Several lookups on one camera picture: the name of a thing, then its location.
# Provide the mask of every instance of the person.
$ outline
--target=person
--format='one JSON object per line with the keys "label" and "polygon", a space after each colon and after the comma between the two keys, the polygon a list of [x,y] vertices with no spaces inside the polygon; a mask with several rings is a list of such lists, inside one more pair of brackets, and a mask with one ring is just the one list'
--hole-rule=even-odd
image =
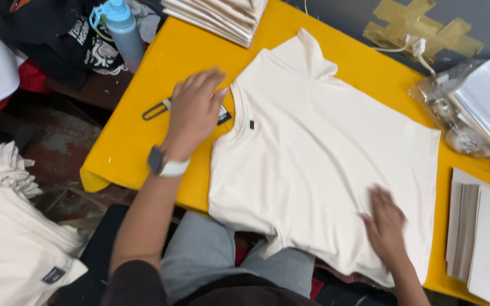
{"label": "person", "polygon": [[[178,83],[164,157],[186,161],[214,130],[228,88],[219,68]],[[309,299],[314,257],[286,248],[268,259],[258,242],[235,267],[234,231],[209,217],[186,212],[166,253],[180,177],[151,174],[133,200],[114,243],[109,283],[101,304],[113,305],[316,305]],[[372,216],[362,215],[370,243],[391,272],[400,305],[429,305],[404,245],[405,216],[388,191],[370,190]]]}

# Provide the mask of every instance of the white watch strap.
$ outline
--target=white watch strap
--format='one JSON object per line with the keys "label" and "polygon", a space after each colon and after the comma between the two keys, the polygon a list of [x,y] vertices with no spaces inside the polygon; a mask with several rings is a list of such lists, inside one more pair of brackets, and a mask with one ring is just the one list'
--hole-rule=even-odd
{"label": "white watch strap", "polygon": [[181,176],[188,167],[190,163],[190,158],[186,162],[175,162],[168,161],[164,164],[162,171],[160,172],[160,177],[179,177]]}

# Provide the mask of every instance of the blue water bottle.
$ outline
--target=blue water bottle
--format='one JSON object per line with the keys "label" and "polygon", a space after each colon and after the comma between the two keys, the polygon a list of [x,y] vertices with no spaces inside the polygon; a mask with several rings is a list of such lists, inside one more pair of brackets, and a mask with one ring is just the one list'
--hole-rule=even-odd
{"label": "blue water bottle", "polygon": [[94,7],[90,14],[90,25],[93,29],[98,26],[102,15],[105,16],[105,25],[128,66],[128,70],[136,73],[145,55],[145,47],[130,7],[122,0],[108,0]]}

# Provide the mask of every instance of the plastic bag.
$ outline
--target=plastic bag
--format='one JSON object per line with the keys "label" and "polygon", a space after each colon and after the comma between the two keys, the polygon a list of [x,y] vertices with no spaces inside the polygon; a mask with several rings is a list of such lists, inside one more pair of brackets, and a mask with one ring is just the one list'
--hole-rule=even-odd
{"label": "plastic bag", "polygon": [[472,59],[426,77],[408,93],[426,106],[451,148],[490,158],[490,59]]}

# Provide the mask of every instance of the gray pants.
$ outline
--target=gray pants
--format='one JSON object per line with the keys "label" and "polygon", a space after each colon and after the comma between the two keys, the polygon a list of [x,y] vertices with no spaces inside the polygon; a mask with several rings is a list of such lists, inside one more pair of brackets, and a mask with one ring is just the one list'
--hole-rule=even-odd
{"label": "gray pants", "polygon": [[286,248],[268,259],[259,256],[267,240],[259,241],[235,267],[235,231],[215,220],[187,211],[160,263],[160,277],[169,303],[229,275],[249,273],[309,298],[315,257]]}

